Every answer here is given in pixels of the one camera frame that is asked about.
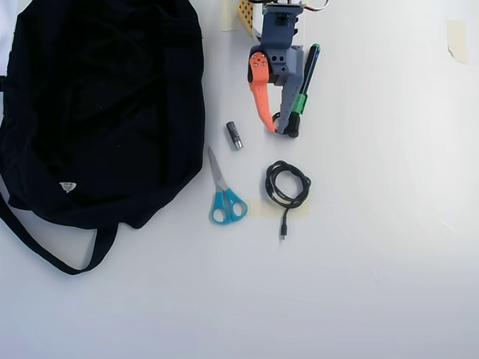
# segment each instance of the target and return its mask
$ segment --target black bag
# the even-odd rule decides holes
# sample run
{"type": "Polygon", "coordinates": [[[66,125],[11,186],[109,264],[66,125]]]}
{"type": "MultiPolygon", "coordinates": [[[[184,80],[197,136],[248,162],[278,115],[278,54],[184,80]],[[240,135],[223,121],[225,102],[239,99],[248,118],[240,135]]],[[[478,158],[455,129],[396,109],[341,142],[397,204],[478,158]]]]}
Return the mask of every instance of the black bag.
{"type": "Polygon", "coordinates": [[[188,0],[34,0],[0,81],[0,172],[11,206],[98,229],[91,261],[54,257],[3,200],[1,219],[68,274],[98,266],[120,222],[142,227],[201,169],[203,68],[188,0]]]}

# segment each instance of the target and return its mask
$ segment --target robotic arm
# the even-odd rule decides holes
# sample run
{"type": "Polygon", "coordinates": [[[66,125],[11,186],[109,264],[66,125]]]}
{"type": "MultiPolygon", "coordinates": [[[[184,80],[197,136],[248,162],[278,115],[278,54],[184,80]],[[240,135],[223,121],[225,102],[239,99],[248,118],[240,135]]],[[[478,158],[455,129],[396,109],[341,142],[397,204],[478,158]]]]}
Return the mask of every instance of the robotic arm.
{"type": "Polygon", "coordinates": [[[250,51],[248,81],[256,102],[260,119],[270,132],[288,135],[290,116],[304,80],[305,53],[301,46],[293,45],[296,23],[303,10],[323,10],[307,7],[301,0],[278,1],[249,0],[263,3],[263,30],[260,45],[250,51]],[[279,114],[269,111],[267,84],[283,87],[279,114]]]}

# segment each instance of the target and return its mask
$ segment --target black cable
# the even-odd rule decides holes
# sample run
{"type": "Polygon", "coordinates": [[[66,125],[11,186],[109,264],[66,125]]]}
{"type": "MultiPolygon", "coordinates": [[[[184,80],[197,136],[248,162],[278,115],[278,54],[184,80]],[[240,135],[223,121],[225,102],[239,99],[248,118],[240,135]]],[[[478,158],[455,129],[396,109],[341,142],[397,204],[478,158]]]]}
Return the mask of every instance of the black cable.
{"type": "Polygon", "coordinates": [[[309,188],[311,187],[311,180],[300,171],[300,169],[286,163],[285,161],[277,161],[268,167],[266,171],[266,192],[275,203],[285,208],[283,217],[281,219],[281,237],[284,238],[287,235],[286,217],[290,209],[300,207],[308,198],[309,188]],[[285,195],[276,185],[276,178],[282,172],[289,171],[292,175],[298,177],[301,180],[302,191],[296,196],[291,198],[285,195]]]}

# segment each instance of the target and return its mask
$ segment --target blue scissor handle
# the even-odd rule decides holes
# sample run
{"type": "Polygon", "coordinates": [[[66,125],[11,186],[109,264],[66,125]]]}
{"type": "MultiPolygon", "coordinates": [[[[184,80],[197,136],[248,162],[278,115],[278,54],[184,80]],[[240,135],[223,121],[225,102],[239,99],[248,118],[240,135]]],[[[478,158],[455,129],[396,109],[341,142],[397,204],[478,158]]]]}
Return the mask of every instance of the blue scissor handle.
{"type": "Polygon", "coordinates": [[[213,202],[213,207],[210,213],[210,217],[213,222],[215,222],[216,224],[226,225],[231,222],[236,222],[243,219],[246,213],[248,213],[248,206],[246,205],[245,201],[243,201],[241,198],[236,196],[235,193],[231,191],[231,189],[227,189],[224,192],[216,192],[215,200],[213,202]],[[224,196],[226,196],[226,199],[228,200],[228,204],[230,205],[231,212],[229,212],[226,207],[224,196]],[[236,203],[238,203],[241,206],[240,215],[236,215],[234,213],[234,205],[236,203]],[[217,221],[215,219],[216,210],[220,210],[225,214],[225,219],[223,221],[217,221]]]}
{"type": "Polygon", "coordinates": [[[231,223],[231,217],[228,211],[226,210],[225,199],[223,198],[223,192],[216,192],[215,200],[213,202],[213,207],[211,208],[210,213],[211,220],[216,224],[229,224],[231,223]],[[217,221],[215,219],[215,212],[219,210],[225,214],[225,219],[223,221],[217,221]]]}
{"type": "Polygon", "coordinates": [[[233,222],[240,221],[241,219],[243,219],[245,217],[246,213],[248,213],[248,206],[246,205],[244,200],[242,200],[241,198],[236,196],[236,194],[233,191],[231,191],[231,188],[228,188],[225,191],[225,195],[226,195],[226,199],[228,200],[228,202],[230,204],[231,220],[233,222]],[[237,203],[241,206],[241,214],[240,215],[236,215],[234,213],[234,205],[237,204],[237,203]]]}

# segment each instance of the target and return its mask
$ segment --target green marker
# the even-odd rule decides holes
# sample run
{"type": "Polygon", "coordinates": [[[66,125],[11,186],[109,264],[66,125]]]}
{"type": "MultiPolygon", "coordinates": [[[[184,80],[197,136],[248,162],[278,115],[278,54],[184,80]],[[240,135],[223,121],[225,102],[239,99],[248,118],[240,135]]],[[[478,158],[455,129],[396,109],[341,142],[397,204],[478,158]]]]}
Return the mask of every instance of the green marker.
{"type": "Polygon", "coordinates": [[[306,102],[308,101],[309,84],[311,83],[314,68],[316,67],[320,52],[321,46],[317,43],[315,43],[309,49],[308,60],[306,61],[305,66],[305,79],[303,80],[301,89],[299,90],[299,95],[294,102],[293,112],[291,112],[290,115],[290,122],[285,131],[290,137],[296,138],[299,136],[299,121],[301,120],[300,115],[302,115],[305,111],[306,102]]]}

